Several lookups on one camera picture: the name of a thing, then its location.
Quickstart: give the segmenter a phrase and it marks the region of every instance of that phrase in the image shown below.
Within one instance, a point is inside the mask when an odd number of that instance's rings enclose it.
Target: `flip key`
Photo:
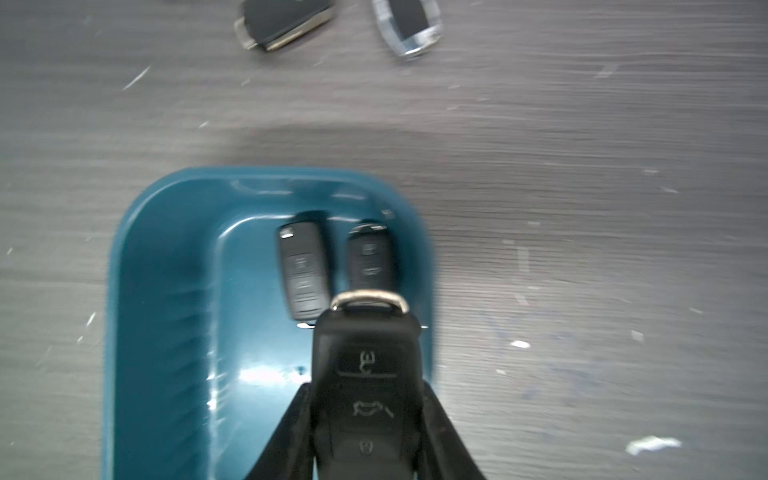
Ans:
[[[412,480],[419,447],[419,321],[391,293],[350,292],[314,330],[311,397],[319,480]]]
[[[389,231],[377,223],[353,228],[347,243],[351,290],[397,292],[397,262]]]
[[[275,51],[333,18],[333,0],[246,0],[235,35],[246,50]]]
[[[320,228],[313,222],[286,225],[280,228],[279,242],[291,316],[315,319],[330,302],[327,252]]]

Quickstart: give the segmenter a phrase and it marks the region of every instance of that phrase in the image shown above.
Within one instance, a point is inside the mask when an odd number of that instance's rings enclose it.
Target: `gray wooden table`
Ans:
[[[117,222],[233,164],[412,198],[442,399],[489,478],[768,475],[763,2],[444,0],[408,64],[367,2],[270,57],[235,4],[0,5],[0,478],[98,477]],[[647,435],[682,446],[624,451]]]

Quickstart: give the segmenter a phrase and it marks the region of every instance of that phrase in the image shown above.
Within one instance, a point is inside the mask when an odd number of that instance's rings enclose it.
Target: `metal key ring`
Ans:
[[[340,293],[331,300],[331,310],[334,312],[352,302],[382,302],[394,306],[401,313],[408,313],[410,307],[406,299],[394,292],[386,290],[353,290]]]

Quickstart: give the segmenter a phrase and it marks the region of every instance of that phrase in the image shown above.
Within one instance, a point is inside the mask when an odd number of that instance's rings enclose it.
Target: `car key fob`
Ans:
[[[275,51],[334,16],[333,0],[245,0],[235,35],[246,50]]]
[[[401,58],[413,58],[442,36],[436,0],[372,0],[376,24],[389,47]]]
[[[396,292],[397,262],[389,231],[378,223],[353,228],[347,242],[350,290]]]
[[[319,480],[413,479],[421,333],[405,300],[381,290],[342,293],[317,320],[310,398]]]
[[[288,308],[296,320],[317,318],[330,303],[328,256],[313,222],[280,228],[280,259]]]

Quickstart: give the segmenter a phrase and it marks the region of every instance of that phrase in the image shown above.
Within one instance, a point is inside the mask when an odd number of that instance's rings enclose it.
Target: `teal plastic tray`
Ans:
[[[126,213],[109,270],[105,480],[242,480],[299,385],[312,330],[290,318],[277,231],[313,219],[328,235],[334,293],[363,221],[395,242],[401,294],[427,327],[434,255],[407,200],[372,177],[309,168],[198,168],[149,187]]]

